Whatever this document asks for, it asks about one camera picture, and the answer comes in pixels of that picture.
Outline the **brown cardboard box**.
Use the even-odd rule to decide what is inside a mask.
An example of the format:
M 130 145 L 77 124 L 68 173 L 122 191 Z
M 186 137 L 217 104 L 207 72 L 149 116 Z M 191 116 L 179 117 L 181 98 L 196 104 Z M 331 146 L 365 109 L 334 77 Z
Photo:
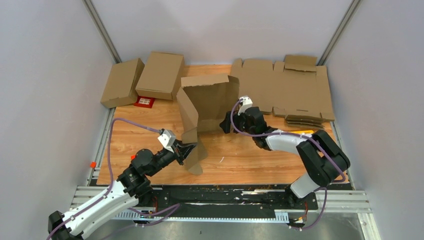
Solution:
M 200 162 L 207 158 L 208 152 L 200 134 L 221 130 L 220 123 L 239 98 L 239 87 L 239 79 L 226 73 L 181 78 L 176 94 L 183 125 L 181 138 L 185 144 L 196 144 L 183 161 L 189 173 L 203 173 Z

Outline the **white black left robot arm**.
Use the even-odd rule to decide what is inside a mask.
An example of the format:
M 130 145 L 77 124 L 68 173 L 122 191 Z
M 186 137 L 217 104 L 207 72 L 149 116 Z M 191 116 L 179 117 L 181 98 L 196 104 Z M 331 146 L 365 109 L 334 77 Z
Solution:
M 47 239 L 84 240 L 122 211 L 137 204 L 149 206 L 153 188 L 148 178 L 174 161 L 183 165 L 196 146 L 176 139 L 170 148 L 164 147 L 157 153 L 145 148 L 139 150 L 130 165 L 102 192 L 73 210 L 51 213 Z

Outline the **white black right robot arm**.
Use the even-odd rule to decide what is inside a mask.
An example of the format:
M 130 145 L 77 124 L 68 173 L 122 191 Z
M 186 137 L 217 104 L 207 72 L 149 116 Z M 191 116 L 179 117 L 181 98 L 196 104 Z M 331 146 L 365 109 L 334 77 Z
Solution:
M 351 166 L 349 158 L 326 131 L 294 133 L 271 127 L 258 107 L 249 107 L 242 113 L 228 111 L 219 126 L 226 134 L 250 136 L 260 149 L 299 155 L 306 173 L 286 187 L 283 196 L 292 209 L 301 207 L 307 195 L 328 187 Z

